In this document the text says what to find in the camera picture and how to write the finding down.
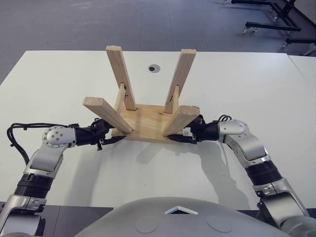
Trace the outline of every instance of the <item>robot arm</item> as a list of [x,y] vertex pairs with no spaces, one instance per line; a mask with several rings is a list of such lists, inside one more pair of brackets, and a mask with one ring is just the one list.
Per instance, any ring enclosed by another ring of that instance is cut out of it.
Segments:
[[260,140],[250,133],[247,124],[229,120],[228,116],[223,121],[206,124],[200,115],[187,127],[190,132],[184,129],[185,136],[176,134],[169,138],[193,144],[204,140],[227,144],[251,179],[253,189],[260,198],[257,206],[267,223],[290,234],[312,219],[286,178],[280,175]]
[[9,233],[42,236],[45,220],[39,213],[46,204],[46,195],[63,161],[67,148],[82,145],[111,144],[125,136],[106,140],[105,134],[113,128],[106,121],[96,119],[89,127],[78,124],[52,126],[42,137],[41,147],[33,154],[13,195],[10,195],[0,213],[0,237]]

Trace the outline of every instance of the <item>wire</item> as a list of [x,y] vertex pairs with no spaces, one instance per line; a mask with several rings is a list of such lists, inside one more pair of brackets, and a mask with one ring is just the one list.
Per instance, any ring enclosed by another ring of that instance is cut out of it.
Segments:
[[53,126],[69,127],[69,126],[54,124],[54,123],[13,123],[7,129],[6,134],[11,142],[11,146],[15,147],[18,150],[18,152],[22,155],[25,164],[27,165],[30,161],[29,156],[26,153],[26,151],[15,140],[13,130],[15,128],[23,128],[24,130],[27,130],[28,128],[44,128],[44,127],[53,127]]
[[229,120],[232,120],[233,118],[229,115],[221,115],[218,119],[218,121],[220,122],[226,122],[226,121],[229,121]]

